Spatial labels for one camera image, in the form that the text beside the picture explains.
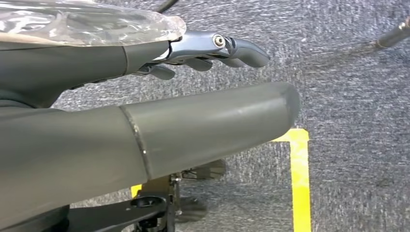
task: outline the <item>yellow floor marking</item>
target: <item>yellow floor marking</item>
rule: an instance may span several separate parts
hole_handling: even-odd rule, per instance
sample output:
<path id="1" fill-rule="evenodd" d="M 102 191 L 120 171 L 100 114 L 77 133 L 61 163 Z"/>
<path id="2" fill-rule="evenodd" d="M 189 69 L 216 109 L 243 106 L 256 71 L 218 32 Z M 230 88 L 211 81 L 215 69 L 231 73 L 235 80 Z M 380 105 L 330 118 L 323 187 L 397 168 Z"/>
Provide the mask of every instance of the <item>yellow floor marking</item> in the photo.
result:
<path id="1" fill-rule="evenodd" d="M 308 141 L 309 133 L 305 129 L 290 129 L 273 140 L 289 142 L 291 146 L 294 232 L 311 232 Z"/>

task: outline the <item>metal bracket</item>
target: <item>metal bracket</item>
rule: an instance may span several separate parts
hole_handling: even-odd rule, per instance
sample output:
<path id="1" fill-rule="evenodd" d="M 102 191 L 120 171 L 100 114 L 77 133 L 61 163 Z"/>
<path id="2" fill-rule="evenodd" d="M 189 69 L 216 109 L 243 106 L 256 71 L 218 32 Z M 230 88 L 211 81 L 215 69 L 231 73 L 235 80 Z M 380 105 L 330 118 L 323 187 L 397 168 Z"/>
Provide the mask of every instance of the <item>metal bracket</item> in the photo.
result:
<path id="1" fill-rule="evenodd" d="M 71 209 L 67 232 L 121 232 L 125 227 L 167 212 L 167 200 L 144 196 L 131 201 Z"/>
<path id="2" fill-rule="evenodd" d="M 167 200 L 166 213 L 135 223 L 135 232 L 175 232 L 175 214 L 178 210 L 179 196 L 177 183 L 172 175 L 150 180 L 138 191 L 137 199 L 146 196 L 162 196 Z"/>

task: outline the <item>gray carpet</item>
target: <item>gray carpet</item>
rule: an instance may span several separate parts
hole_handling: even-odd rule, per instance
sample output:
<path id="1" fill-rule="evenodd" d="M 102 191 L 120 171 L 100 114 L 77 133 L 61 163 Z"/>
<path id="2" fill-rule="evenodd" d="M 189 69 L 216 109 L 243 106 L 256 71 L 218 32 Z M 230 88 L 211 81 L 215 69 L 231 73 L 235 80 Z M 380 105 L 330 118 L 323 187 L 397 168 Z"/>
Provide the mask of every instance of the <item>gray carpet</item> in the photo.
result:
<path id="1" fill-rule="evenodd" d="M 106 0 L 154 9 L 160 0 Z M 266 68 L 211 72 L 178 67 L 171 81 L 123 77 L 65 92 L 55 107 L 80 110 L 270 81 L 300 91 L 297 127 L 310 133 L 314 232 L 410 231 L 410 41 L 376 52 L 368 42 L 401 22 L 408 0 L 181 0 L 169 15 L 190 29 L 249 39 L 272 55 Z M 289 148 L 265 144 L 227 159 L 218 182 L 184 186 L 209 203 L 181 232 L 290 232 Z M 129 198 L 123 190 L 79 205 Z"/>

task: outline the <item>seam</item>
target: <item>seam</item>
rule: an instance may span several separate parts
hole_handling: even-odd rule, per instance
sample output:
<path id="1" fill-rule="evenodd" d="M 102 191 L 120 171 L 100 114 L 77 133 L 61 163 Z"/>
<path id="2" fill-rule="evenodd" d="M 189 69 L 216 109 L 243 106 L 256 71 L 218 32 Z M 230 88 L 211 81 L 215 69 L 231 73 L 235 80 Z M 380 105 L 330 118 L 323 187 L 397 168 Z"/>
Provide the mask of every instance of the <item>seam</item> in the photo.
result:
<path id="1" fill-rule="evenodd" d="M 125 76 L 127 73 L 128 73 L 128 69 L 129 69 L 129 58 L 128 58 L 128 53 L 127 53 L 127 51 L 125 50 L 125 47 L 124 46 L 121 46 L 121 48 L 122 48 L 122 51 L 124 52 L 124 56 L 125 56 L 125 62 L 126 62 L 126 67 L 125 67 L 125 70 L 124 70 L 124 73 L 122 74 L 122 76 Z"/>
<path id="2" fill-rule="evenodd" d="M 146 172 L 146 176 L 148 178 L 148 180 L 152 179 L 152 170 L 150 168 L 149 162 L 148 162 L 148 155 L 146 153 L 146 149 L 144 146 L 144 143 L 142 142 L 141 139 L 141 135 L 139 133 L 139 129 L 137 124 L 134 122 L 130 112 L 127 110 L 127 108 L 125 108 L 124 106 L 119 106 L 120 110 L 123 112 L 123 114 L 125 115 L 125 117 L 127 118 L 128 123 L 130 124 L 130 127 L 132 129 L 132 132 L 134 134 L 134 138 L 135 141 L 137 142 L 138 145 L 138 149 L 141 153 L 142 156 L 142 160 L 144 162 L 144 166 L 145 166 L 145 172 Z"/>

